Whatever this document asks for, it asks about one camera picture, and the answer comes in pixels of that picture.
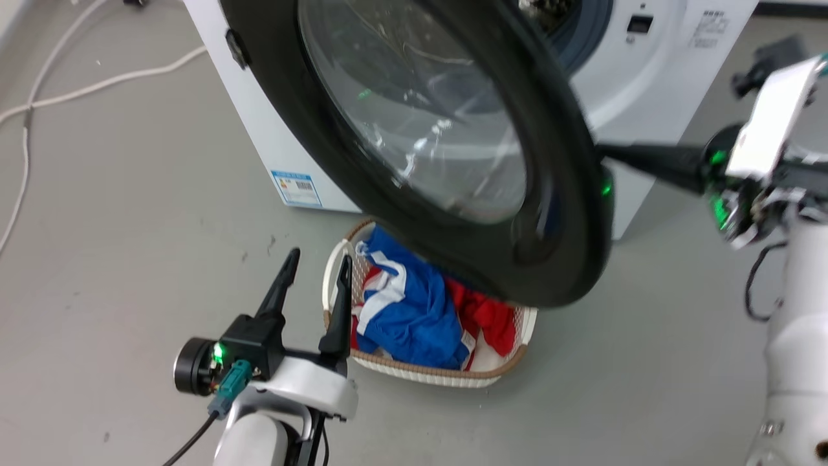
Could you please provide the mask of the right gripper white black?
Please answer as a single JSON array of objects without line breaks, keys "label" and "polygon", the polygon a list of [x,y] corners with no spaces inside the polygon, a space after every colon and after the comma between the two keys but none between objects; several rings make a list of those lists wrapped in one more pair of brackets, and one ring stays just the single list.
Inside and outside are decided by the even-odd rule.
[{"label": "right gripper white black", "polygon": [[597,144],[601,157],[674,188],[707,198],[719,235],[739,250],[765,239],[793,205],[805,218],[826,222],[826,154],[796,147],[790,135],[826,55],[769,74],[746,123],[721,132],[709,145]]}]

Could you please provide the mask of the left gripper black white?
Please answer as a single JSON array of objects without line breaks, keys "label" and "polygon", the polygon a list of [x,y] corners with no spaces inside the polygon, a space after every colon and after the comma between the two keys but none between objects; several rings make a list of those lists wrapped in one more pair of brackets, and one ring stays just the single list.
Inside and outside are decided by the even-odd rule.
[{"label": "left gripper black white", "polygon": [[255,316],[237,316],[217,341],[192,337],[183,345],[173,365],[178,392],[215,396],[219,418],[249,386],[344,421],[355,415],[358,394],[348,378],[352,257],[343,257],[336,275],[331,318],[318,352],[287,349],[281,339],[282,307],[300,261],[301,250],[290,250]]}]

